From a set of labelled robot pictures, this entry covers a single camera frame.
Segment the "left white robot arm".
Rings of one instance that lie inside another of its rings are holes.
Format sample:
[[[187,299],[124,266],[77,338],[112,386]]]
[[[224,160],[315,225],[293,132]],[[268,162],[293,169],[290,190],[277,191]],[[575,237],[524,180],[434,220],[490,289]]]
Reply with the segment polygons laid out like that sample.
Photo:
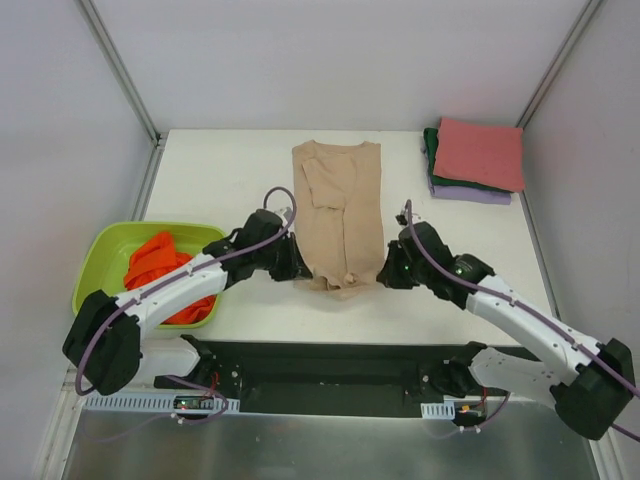
[[[77,383],[90,384],[77,386],[77,393],[114,394],[139,372],[177,376],[191,389],[204,387],[212,367],[192,342],[180,340],[176,347],[153,353],[144,348],[144,339],[180,310],[230,289],[257,270],[275,281],[310,278],[290,230],[294,218],[291,208],[258,209],[231,235],[205,246],[159,279],[115,296],[102,290],[89,294],[62,346],[77,369]]]

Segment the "beige t shirt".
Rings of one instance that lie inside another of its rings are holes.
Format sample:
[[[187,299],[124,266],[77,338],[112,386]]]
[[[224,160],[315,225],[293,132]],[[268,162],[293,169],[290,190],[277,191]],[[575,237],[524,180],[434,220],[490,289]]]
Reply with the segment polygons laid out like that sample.
[[[292,164],[295,234],[312,275],[303,287],[340,300],[373,288],[385,262],[381,145],[310,140]]]

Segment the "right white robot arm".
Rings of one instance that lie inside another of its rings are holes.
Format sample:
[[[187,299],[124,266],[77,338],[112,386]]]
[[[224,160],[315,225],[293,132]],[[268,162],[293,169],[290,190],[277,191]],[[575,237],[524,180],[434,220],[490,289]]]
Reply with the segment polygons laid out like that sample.
[[[402,229],[388,245],[379,283],[391,289],[429,289],[497,327],[532,359],[510,356],[470,342],[447,366],[432,374],[435,388],[463,397],[481,387],[497,388],[554,410],[576,434],[599,440],[638,397],[631,350],[606,343],[539,312],[492,267],[470,254],[453,255],[427,222],[399,215]]]

